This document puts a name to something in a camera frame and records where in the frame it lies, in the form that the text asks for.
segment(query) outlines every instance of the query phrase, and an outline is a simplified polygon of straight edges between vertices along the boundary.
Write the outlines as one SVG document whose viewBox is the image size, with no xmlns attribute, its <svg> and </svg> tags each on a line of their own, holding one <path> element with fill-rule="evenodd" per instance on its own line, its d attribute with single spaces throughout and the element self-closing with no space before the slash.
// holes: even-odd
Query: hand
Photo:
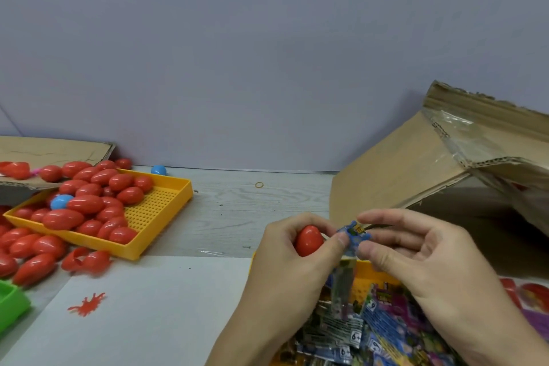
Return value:
<svg viewBox="0 0 549 366">
<path fill-rule="evenodd" d="M 315 253 L 302 258 L 293 242 L 309 224 L 331 238 Z M 242 298 L 217 339 L 207 366 L 255 366 L 271 360 L 307 321 L 322 286 L 349 244 L 347 235 L 336 231 L 328 220 L 311 213 L 267 226 Z"/>
<path fill-rule="evenodd" d="M 462 227 L 411 210 L 370 210 L 358 257 L 399 279 L 436 330 L 470 365 L 545 364 L 549 349 L 507 296 Z"/>
</svg>

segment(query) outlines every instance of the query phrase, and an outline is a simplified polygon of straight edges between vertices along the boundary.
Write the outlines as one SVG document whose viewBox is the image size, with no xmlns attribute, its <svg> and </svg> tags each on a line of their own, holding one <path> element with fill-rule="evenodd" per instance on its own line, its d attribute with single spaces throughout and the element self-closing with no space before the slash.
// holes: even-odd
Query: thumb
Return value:
<svg viewBox="0 0 549 366">
<path fill-rule="evenodd" d="M 390 247 L 364 241 L 360 243 L 356 254 L 361 259 L 369 260 L 379 269 L 387 272 L 405 285 L 413 277 L 412 271 L 415 268 L 415 260 L 407 258 Z"/>
<path fill-rule="evenodd" d="M 314 253 L 307 256 L 313 260 L 319 273 L 327 278 L 332 273 L 334 267 L 339 263 L 345 249 L 349 245 L 349 237 L 346 233 L 340 232 L 334 234 L 326 240 Z"/>
</svg>

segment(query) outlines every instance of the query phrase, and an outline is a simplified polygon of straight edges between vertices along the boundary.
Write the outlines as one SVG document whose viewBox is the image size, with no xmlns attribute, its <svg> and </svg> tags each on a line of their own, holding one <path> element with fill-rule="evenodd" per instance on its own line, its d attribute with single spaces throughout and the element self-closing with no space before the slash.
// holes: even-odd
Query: table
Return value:
<svg viewBox="0 0 549 366">
<path fill-rule="evenodd" d="M 150 167 L 134 170 L 148 173 Z M 304 211 L 328 217 L 330 174 L 168 168 L 168 175 L 190 179 L 194 197 L 145 254 L 250 258 L 270 222 Z M 14 205 L 29 195 L 4 188 L 0 203 Z M 0 361 L 68 279 L 59 269 L 27 291 L 33 310 L 0 335 Z"/>
</svg>

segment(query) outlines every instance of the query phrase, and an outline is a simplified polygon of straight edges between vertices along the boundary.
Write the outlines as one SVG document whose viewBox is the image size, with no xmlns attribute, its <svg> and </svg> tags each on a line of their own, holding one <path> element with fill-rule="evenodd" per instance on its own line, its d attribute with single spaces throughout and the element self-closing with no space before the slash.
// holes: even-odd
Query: open cardboard box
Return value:
<svg viewBox="0 0 549 366">
<path fill-rule="evenodd" d="M 0 161 L 28 162 L 31 170 L 58 165 L 71 161 L 84 161 L 92 165 L 107 159 L 113 152 L 113 143 L 86 142 L 80 140 L 20 138 L 0 136 Z M 0 176 L 0 186 L 26 187 L 31 190 L 44 190 L 58 187 L 58 184 L 45 182 L 39 176 L 18 181 Z"/>
<path fill-rule="evenodd" d="M 465 227 L 500 275 L 549 279 L 549 116 L 434 81 L 332 181 L 330 218 L 410 208 Z"/>
</svg>

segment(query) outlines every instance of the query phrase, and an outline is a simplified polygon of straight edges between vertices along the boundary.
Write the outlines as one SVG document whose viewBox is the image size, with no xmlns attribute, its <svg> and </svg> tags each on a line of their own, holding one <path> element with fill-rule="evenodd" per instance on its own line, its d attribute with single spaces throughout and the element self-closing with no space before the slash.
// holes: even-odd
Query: blue plastic egg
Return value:
<svg viewBox="0 0 549 366">
<path fill-rule="evenodd" d="M 51 201 L 51 204 L 49 205 L 49 207 L 52 210 L 60 210 L 62 208 L 66 208 L 69 200 L 72 200 L 73 198 L 74 197 L 69 194 L 60 194 Z"/>
<path fill-rule="evenodd" d="M 151 170 L 151 174 L 166 175 L 168 171 L 164 165 L 155 165 Z"/>
</svg>

